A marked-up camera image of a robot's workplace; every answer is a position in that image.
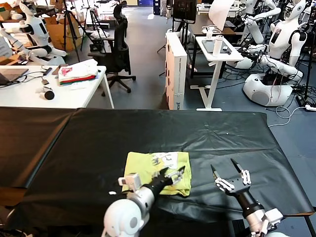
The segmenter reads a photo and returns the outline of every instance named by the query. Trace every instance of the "white sheet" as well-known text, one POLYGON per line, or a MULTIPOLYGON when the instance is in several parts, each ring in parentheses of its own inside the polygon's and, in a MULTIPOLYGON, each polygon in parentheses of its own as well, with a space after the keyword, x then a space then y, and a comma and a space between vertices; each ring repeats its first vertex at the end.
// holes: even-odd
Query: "white sheet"
POLYGON ((214 0, 209 9, 209 19, 221 31, 224 28, 229 9, 234 4, 234 2, 235 0, 214 0))

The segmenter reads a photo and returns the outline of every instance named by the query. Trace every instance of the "yellow t-shirt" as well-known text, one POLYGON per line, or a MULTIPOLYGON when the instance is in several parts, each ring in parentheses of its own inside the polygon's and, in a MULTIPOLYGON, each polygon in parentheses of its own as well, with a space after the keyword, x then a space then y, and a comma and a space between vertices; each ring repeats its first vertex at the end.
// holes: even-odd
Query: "yellow t-shirt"
MULTIPOLYGON (((175 185, 164 187, 161 195, 181 194, 188 196, 191 190, 191 167, 189 162, 189 153, 187 152, 170 152, 170 153, 151 153, 143 154, 129 152, 127 155, 124 176, 130 173, 138 173, 142 184, 151 182, 153 174, 169 167, 166 174, 172 173, 185 165, 183 178, 175 185)), ((123 185, 122 191, 128 190, 127 185, 123 185)))

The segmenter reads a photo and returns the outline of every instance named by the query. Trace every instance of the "white table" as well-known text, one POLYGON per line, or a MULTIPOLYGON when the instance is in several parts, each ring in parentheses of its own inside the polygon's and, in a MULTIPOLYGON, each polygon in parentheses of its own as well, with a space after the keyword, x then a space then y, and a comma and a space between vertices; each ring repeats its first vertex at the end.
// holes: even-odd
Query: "white table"
MULTIPOLYGON (((100 72, 96 79, 70 85, 60 85, 56 76, 51 75, 57 66, 45 66, 44 68, 48 67, 51 67, 52 71, 43 78, 49 82, 46 86, 53 89, 55 94, 54 99, 47 100, 44 98, 43 93, 36 93, 37 88, 43 87, 41 78, 36 78, 25 83, 18 83, 0 88, 0 106, 71 109, 85 108, 99 84, 101 84, 106 94, 106 98, 108 98, 112 109, 114 109, 109 84, 105 75, 105 66, 98 66, 100 72)), ((29 69, 26 74, 30 72, 44 71, 41 69, 41 66, 0 66, 0 69, 15 68, 29 69)), ((30 75, 36 77, 41 76, 42 73, 33 73, 30 75)))
POLYGON ((203 86, 203 87, 191 87, 191 89, 199 89, 203 103, 205 108, 197 109, 197 110, 207 110, 207 111, 222 111, 220 108, 212 108, 212 102, 217 86, 217 82, 219 79, 219 74, 221 71, 221 67, 223 62, 227 61, 241 61, 243 56, 224 38, 223 42, 227 45, 227 47, 232 51, 231 54, 227 53, 220 53, 218 57, 214 57, 213 54, 208 53, 202 43, 203 40, 206 40, 206 37, 196 37, 196 41, 199 44, 204 56, 206 57, 207 61, 210 63, 208 64, 210 67, 215 65, 214 74, 212 78, 212 82, 210 86, 203 86), (208 95, 206 95, 205 89, 209 89, 208 95))

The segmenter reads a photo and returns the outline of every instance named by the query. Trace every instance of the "laptop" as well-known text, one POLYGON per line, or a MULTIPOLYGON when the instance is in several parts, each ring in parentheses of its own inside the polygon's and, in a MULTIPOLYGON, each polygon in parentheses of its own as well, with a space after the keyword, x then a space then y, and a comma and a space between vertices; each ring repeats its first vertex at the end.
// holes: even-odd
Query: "laptop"
POLYGON ((28 69, 0 69, 0 85, 7 85, 17 80, 27 71, 28 69))

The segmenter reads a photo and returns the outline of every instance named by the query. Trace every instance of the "white bottle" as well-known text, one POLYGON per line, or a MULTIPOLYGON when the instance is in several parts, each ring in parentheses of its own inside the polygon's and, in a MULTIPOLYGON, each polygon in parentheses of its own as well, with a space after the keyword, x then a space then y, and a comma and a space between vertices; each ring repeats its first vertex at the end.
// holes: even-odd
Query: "white bottle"
POLYGON ((213 31, 214 31, 215 27, 214 26, 209 26, 207 27, 207 32, 206 32, 206 40, 211 40, 212 36, 213 36, 213 31))
POLYGON ((224 37, 222 35, 218 35, 215 38, 215 43, 214 43, 214 49, 213 49, 213 56, 217 57, 222 49, 222 43, 223 43, 224 37))

